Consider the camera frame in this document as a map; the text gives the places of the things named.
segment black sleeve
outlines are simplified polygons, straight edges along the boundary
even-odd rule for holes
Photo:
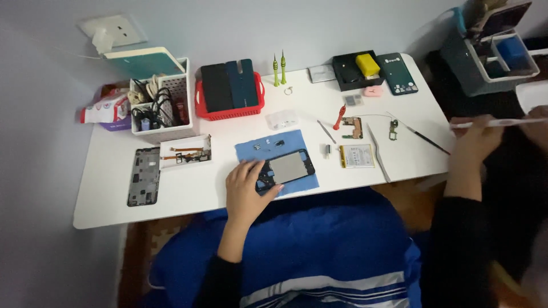
[[[498,307],[490,290],[491,260],[483,204],[459,197],[442,199],[421,273],[423,307]]]
[[[209,261],[194,308],[239,308],[242,264],[231,263],[214,255]]]

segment phone battery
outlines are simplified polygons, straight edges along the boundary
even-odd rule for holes
[[[341,162],[343,168],[372,168],[375,167],[371,144],[341,145]]]

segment phone screen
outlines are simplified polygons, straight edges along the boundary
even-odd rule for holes
[[[269,161],[270,169],[274,172],[274,182],[282,184],[307,176],[305,162],[306,154],[295,152]]]

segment teal phone case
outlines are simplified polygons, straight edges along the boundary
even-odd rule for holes
[[[379,66],[384,70],[386,81],[393,95],[405,95],[419,91],[401,54],[379,55],[377,60]]]

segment black box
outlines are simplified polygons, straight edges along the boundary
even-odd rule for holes
[[[377,65],[379,65],[379,67],[381,68],[379,72],[379,76],[380,76],[379,78],[367,79],[362,74],[362,71],[359,69],[358,65],[356,64],[356,57],[364,54],[370,54],[373,60],[375,60]],[[385,79],[383,68],[382,66],[380,66],[379,61],[376,58],[375,52],[372,50],[369,50],[367,52],[359,52],[359,53],[334,56],[333,71],[335,71],[335,77],[337,78],[337,81],[339,82],[339,88],[341,92],[371,87],[373,85],[381,85],[383,84]],[[353,76],[356,77],[358,80],[354,82],[345,82],[345,77],[347,77],[347,79],[351,79]]]

